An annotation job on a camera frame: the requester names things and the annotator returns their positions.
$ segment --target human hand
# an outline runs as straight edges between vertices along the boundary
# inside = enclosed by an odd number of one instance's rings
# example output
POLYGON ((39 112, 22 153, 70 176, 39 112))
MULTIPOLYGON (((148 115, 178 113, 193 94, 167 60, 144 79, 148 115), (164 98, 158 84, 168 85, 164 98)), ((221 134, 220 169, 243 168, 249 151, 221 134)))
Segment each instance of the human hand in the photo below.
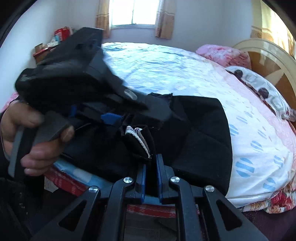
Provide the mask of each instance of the human hand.
MULTIPOLYGON (((5 152, 10 156, 17 128, 22 125, 35 128, 42 124, 44 116, 27 104, 13 101, 3 114, 0 131, 5 152)), ((39 143, 32 147, 29 154, 21 160, 25 174, 40 176, 48 171, 58 156, 63 152, 64 146, 74 136, 74 127, 65 129, 60 138, 50 142, 39 143)))

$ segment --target sleeve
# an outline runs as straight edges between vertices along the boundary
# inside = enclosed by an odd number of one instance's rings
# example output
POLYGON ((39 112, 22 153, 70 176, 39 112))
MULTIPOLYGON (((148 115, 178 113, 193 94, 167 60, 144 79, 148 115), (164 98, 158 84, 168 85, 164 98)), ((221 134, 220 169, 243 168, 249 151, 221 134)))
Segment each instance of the sleeve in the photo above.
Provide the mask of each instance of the sleeve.
MULTIPOLYGON (((0 113, 0 123, 1 123, 3 113, 0 113)), ((5 157, 2 137, 0 138, 0 142, 1 142, 0 144, 0 177, 8 177, 7 169, 8 169, 9 161, 5 157)))

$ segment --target headboard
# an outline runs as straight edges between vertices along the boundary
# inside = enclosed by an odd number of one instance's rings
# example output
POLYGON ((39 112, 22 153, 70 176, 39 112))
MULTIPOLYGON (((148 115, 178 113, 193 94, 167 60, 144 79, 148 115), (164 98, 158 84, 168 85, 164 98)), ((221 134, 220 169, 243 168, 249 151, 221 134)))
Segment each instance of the headboard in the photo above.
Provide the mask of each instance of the headboard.
POLYGON ((252 71, 271 82, 296 110, 296 61, 278 45, 265 39, 244 40, 234 48, 248 52, 252 71))

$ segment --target metal screw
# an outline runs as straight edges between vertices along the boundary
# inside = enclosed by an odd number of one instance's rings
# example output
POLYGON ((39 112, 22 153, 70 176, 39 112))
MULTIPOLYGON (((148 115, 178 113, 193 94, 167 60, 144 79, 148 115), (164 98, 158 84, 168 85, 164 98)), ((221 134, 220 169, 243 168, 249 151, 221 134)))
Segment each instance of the metal screw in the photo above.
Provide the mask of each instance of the metal screw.
POLYGON ((205 187, 205 190, 207 192, 213 192, 213 191, 215 191, 215 188, 213 186, 211 186, 211 185, 208 185, 208 186, 205 187))
POLYGON ((130 97, 132 100, 136 100, 138 97, 137 97, 137 95, 133 92, 133 91, 131 91, 130 89, 125 89, 124 90, 124 93, 128 96, 128 97, 130 97))
POLYGON ((123 179, 123 181, 124 181, 125 183, 131 183, 131 182, 133 181, 133 179, 132 179, 131 177, 125 177, 125 178, 123 179))
POLYGON ((89 187, 89 192, 95 193, 99 190, 99 188, 97 186, 91 186, 89 187))
POLYGON ((170 180, 174 183, 178 183, 180 182, 180 178, 179 177, 171 177, 170 180))

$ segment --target beige curtain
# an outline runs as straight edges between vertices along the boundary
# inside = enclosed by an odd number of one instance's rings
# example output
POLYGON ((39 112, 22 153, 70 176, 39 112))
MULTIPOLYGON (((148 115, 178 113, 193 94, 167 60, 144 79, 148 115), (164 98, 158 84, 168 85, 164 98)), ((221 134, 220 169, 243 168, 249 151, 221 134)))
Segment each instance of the beige curtain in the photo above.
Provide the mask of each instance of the beige curtain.
POLYGON ((96 28, 103 29, 103 37, 110 37, 110 21, 109 21, 110 0, 99 0, 98 14, 96 16, 96 28))
POLYGON ((267 39, 293 56, 295 40, 281 18, 262 0, 252 0, 252 5, 253 26, 251 38, 267 39))
POLYGON ((176 0, 160 0, 155 23, 155 37, 171 39, 174 29, 176 0))

